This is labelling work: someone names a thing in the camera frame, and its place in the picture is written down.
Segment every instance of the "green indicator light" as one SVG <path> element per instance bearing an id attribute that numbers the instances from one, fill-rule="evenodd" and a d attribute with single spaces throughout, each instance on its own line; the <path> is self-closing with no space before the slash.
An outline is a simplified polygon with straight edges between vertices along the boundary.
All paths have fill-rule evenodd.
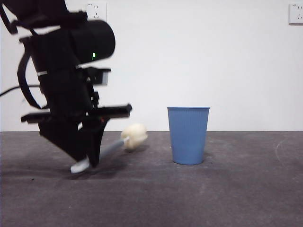
<path id="1" fill-rule="evenodd" d="M 97 56 L 96 53 L 93 53 L 91 56 L 91 59 L 94 60 L 96 58 L 96 56 Z"/>

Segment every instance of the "blue plastic bin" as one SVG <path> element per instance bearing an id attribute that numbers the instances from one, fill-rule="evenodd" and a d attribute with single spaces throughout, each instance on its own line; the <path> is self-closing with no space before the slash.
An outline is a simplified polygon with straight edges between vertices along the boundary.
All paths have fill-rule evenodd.
<path id="1" fill-rule="evenodd" d="M 203 162 L 209 107 L 168 107 L 173 160 L 183 165 Z"/>

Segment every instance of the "gray stick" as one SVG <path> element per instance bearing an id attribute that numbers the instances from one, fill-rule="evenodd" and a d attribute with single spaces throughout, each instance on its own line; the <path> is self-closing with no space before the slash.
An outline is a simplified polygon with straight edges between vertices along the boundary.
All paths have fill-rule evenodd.
<path id="1" fill-rule="evenodd" d="M 102 148 L 100 151 L 100 159 L 104 158 L 106 155 L 110 154 L 112 151 L 124 145 L 124 139 L 119 139 L 111 145 Z"/>

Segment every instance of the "concrete floor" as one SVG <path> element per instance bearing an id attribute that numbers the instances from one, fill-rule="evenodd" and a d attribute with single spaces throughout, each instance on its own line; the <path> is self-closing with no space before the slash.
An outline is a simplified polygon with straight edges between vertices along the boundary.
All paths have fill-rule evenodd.
<path id="1" fill-rule="evenodd" d="M 303 226 L 303 132 L 209 132 L 197 166 L 150 132 L 96 169 L 73 163 L 37 132 L 1 133 L 1 227 Z"/>

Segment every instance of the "electrical outlet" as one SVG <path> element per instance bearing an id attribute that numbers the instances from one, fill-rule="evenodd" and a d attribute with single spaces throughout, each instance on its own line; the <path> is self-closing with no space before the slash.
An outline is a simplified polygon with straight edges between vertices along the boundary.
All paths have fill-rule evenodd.
<path id="1" fill-rule="evenodd" d="M 289 4 L 289 24 L 303 24 L 303 4 Z"/>
<path id="2" fill-rule="evenodd" d="M 89 1 L 86 12 L 91 20 L 104 20 L 107 22 L 107 3 L 104 1 Z"/>

